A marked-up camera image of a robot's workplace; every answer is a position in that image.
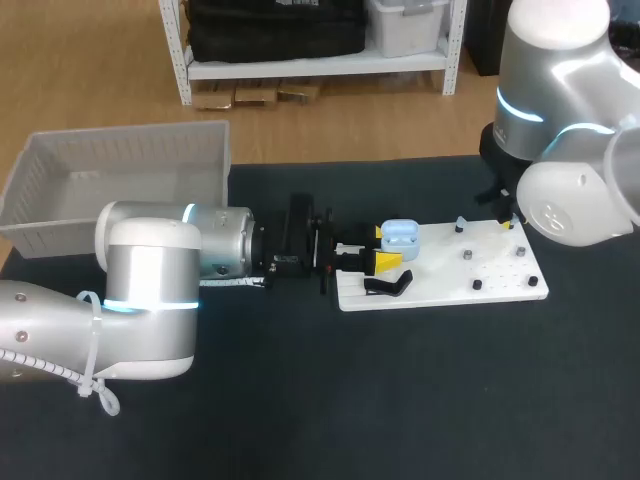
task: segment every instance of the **black bag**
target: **black bag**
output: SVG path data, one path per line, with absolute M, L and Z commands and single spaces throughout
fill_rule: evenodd
M 362 0 L 190 0 L 188 13 L 189 43 L 199 62 L 332 57 L 364 49 Z

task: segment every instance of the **white storage bin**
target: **white storage bin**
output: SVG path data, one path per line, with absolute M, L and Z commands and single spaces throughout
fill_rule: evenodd
M 449 0 L 368 0 L 376 47 L 385 57 L 431 52 L 438 46 Z
M 24 258 L 94 253 L 115 200 L 227 205 L 226 121 L 32 134 L 0 195 L 0 235 Z

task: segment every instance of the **shelf leg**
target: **shelf leg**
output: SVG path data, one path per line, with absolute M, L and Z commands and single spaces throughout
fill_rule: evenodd
M 447 67 L 444 72 L 443 95 L 456 93 L 458 78 L 458 64 L 460 63 L 460 49 L 464 34 L 464 18 L 467 11 L 467 0 L 453 0 L 451 4 L 451 26 L 447 49 Z
M 191 105 L 191 86 L 180 40 L 180 0 L 158 0 L 158 4 L 160 5 L 160 13 L 162 13 L 164 33 L 167 36 L 167 46 L 180 91 L 180 99 L 183 105 Z

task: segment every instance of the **yellow part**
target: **yellow part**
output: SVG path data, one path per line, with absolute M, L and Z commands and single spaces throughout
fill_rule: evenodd
M 376 275 L 388 272 L 402 265 L 401 253 L 376 252 Z

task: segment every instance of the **white pegboard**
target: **white pegboard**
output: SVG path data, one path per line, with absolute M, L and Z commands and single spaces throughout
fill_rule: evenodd
M 518 247 L 526 249 L 516 255 Z M 357 253 L 360 247 L 338 246 L 337 253 Z M 472 251 L 470 260 L 465 250 Z M 508 230 L 496 221 L 468 222 L 462 233 L 454 223 L 420 226 L 420 255 L 402 268 L 376 278 L 395 282 L 411 270 L 413 282 L 397 298 L 367 295 L 362 273 L 336 272 L 343 311 L 390 310 L 477 303 L 543 300 L 549 294 L 542 271 L 522 225 Z M 538 277 L 535 287 L 529 278 Z M 482 289 L 474 290 L 474 280 Z

